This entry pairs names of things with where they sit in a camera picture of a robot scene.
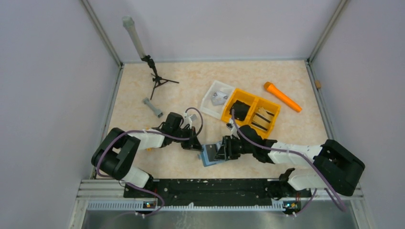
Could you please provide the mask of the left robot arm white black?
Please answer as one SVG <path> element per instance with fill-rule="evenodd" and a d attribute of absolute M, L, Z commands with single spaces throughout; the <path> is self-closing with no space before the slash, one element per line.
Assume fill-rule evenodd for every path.
<path fill-rule="evenodd" d="M 152 129 L 125 132 L 115 127 L 93 154 L 91 164 L 115 180 L 134 185 L 141 197 L 148 197 L 153 192 L 152 175 L 133 165 L 136 153 L 148 148 L 163 148 L 172 142 L 180 143 L 185 150 L 202 151 L 197 137 L 200 132 L 192 126 L 190 115 L 174 112 Z"/>

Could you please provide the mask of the blue card holder wallet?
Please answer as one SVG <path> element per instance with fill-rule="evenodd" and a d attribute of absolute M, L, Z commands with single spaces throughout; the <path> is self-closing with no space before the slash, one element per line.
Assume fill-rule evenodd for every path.
<path fill-rule="evenodd" d="M 209 167 L 225 162 L 225 160 L 223 159 L 215 159 L 220 146 L 220 142 L 202 145 L 203 151 L 198 155 L 198 158 L 202 161 L 204 167 Z"/>

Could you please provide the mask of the gold credit card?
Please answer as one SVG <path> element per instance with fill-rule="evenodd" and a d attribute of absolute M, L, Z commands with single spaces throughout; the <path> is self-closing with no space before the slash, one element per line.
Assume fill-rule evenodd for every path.
<path fill-rule="evenodd" d="M 260 129 L 268 130 L 272 124 L 273 118 L 273 113 L 270 113 L 263 107 L 259 107 L 253 116 L 252 124 Z"/>

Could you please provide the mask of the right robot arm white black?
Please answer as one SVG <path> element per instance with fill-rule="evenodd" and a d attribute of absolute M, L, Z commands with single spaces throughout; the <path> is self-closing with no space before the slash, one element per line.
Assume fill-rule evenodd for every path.
<path fill-rule="evenodd" d="M 294 145 L 262 138 L 248 125 L 226 135 L 215 160 L 236 160 L 251 154 L 261 163 L 291 165 L 279 179 L 280 191 L 287 197 L 307 188 L 328 189 L 330 193 L 352 196 L 365 170 L 365 164 L 333 139 L 321 145 Z"/>

